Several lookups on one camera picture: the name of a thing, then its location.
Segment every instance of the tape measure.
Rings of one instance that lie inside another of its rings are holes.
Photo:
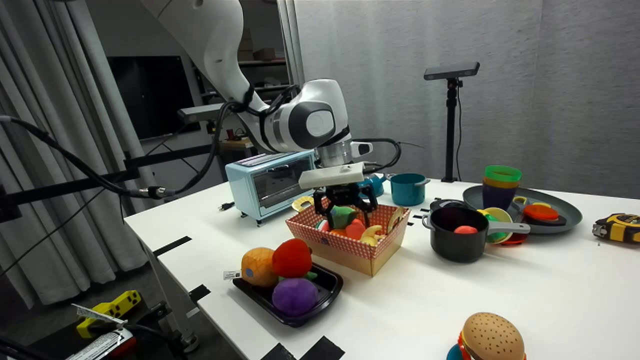
[[[603,239],[625,243],[640,243],[640,217],[615,213],[593,224],[592,233]]]

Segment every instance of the cardboard basket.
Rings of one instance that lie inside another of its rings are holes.
[[[324,198],[323,206],[326,207],[327,203],[327,198]],[[309,206],[286,222],[293,236],[304,240],[313,250],[313,255],[374,276],[402,245],[411,210],[407,209],[400,223],[387,234],[389,219],[396,209],[395,206],[378,205],[376,211],[369,214],[370,225],[382,225],[382,231],[378,232],[378,235],[387,235],[377,247],[316,229],[316,224],[325,217],[316,214],[313,206]],[[364,223],[362,212],[357,211],[358,218]]]

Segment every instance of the light blue toaster oven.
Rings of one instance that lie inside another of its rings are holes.
[[[314,152],[261,154],[227,164],[225,170],[236,208],[258,222],[287,209],[314,191],[298,185],[302,172],[314,168]]]

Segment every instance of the blue teapot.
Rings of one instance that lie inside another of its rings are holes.
[[[385,188],[382,186],[382,183],[384,183],[386,180],[386,177],[380,178],[376,174],[369,174],[365,175],[365,179],[358,183],[358,187],[361,188],[363,186],[371,184],[371,186],[373,187],[373,194],[375,194],[376,197],[379,197],[380,195],[385,193]],[[360,194],[360,197],[363,199],[367,198],[367,196],[362,193]]]

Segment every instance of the toy hamburger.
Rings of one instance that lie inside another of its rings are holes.
[[[465,322],[458,345],[447,360],[526,360],[524,342],[509,320],[492,313],[476,313]]]

